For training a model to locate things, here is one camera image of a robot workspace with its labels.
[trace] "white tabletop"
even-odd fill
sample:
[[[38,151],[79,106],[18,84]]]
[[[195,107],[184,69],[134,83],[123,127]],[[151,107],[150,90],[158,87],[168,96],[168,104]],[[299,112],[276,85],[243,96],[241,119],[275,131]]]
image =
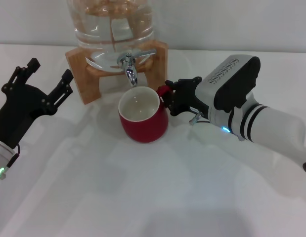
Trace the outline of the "white tabletop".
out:
[[[70,47],[0,45],[0,88],[37,57],[28,83],[49,93]],[[169,79],[205,77],[227,51],[169,51]],[[306,121],[306,54],[260,57],[256,99]],[[0,181],[0,237],[306,237],[306,174],[290,159],[239,142],[192,114],[170,117],[166,135],[138,144],[117,103],[125,77],[87,106],[74,93],[35,121],[21,157]],[[0,91],[0,108],[5,95]]]

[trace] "led light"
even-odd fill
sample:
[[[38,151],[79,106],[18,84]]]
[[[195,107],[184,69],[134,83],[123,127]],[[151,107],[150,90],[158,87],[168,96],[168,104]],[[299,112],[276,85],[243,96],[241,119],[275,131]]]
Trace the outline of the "led light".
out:
[[[231,131],[230,130],[228,130],[226,127],[223,127],[222,128],[222,130],[224,131],[224,132],[228,132],[228,133],[230,133]]]
[[[0,175],[2,174],[2,172],[4,172],[4,168],[0,169]]]

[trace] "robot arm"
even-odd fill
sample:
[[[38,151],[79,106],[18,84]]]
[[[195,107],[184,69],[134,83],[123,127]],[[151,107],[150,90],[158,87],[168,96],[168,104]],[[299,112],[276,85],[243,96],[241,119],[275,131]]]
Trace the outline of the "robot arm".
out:
[[[289,158],[306,171],[306,125],[298,117],[261,105],[252,89],[261,68],[258,57],[231,55],[205,79],[166,81],[162,99],[172,116],[192,112],[239,138]]]
[[[69,83],[73,79],[70,70],[62,76],[57,87],[46,95],[41,90],[26,84],[40,64],[33,58],[27,68],[17,67],[7,84],[2,87],[6,103],[0,110],[0,179],[5,178],[7,170],[19,156],[14,148],[40,116],[52,116],[58,107],[73,93]]]

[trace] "white wall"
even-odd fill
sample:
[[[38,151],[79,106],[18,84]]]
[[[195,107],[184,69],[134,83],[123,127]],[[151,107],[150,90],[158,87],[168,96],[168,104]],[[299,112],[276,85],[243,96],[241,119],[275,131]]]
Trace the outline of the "white wall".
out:
[[[150,1],[171,48],[306,52],[306,0]],[[75,45],[65,0],[0,0],[0,43]]]

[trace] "wooden dispenser base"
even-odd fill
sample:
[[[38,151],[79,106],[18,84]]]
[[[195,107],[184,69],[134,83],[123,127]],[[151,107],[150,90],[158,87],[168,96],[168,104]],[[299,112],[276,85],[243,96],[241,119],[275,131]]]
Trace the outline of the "wooden dispenser base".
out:
[[[145,73],[148,87],[157,90],[167,80],[168,45],[163,42],[152,40],[140,45],[143,51],[155,48],[157,53],[145,61],[144,64],[136,64],[138,73]],[[101,97],[99,80],[102,77],[123,75],[120,73],[108,73],[90,66],[81,48],[75,48],[66,53],[69,67],[73,73],[80,97],[86,105]]]

